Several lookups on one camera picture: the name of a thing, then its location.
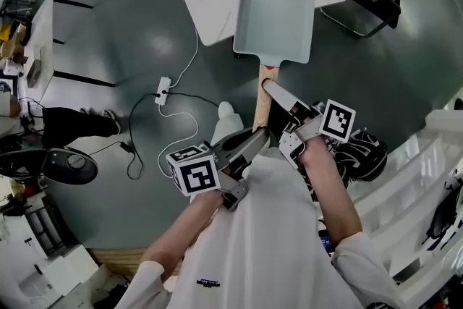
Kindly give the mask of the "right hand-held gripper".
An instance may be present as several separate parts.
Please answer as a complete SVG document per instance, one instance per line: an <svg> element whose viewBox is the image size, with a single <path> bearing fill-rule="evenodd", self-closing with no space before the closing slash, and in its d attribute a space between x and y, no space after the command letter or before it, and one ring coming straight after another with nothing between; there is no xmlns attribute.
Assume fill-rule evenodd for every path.
<svg viewBox="0 0 463 309"><path fill-rule="evenodd" d="M279 139L279 151L297 168L299 155L306 142L325 135L341 143L348 141L356 111L331 99L308 106L272 79L262 82L264 91L273 99L268 129Z"/></svg>

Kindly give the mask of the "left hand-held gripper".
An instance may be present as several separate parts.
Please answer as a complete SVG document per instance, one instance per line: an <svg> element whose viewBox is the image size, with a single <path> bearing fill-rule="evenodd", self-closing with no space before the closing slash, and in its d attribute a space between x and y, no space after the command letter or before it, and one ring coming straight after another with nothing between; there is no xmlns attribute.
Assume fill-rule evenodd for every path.
<svg viewBox="0 0 463 309"><path fill-rule="evenodd" d="M218 190L223 205L233 211L247 195L242 175L270 137L267 127L247 128L227 135L217 144L202 142L166 155L174 184L185 196Z"/></svg>

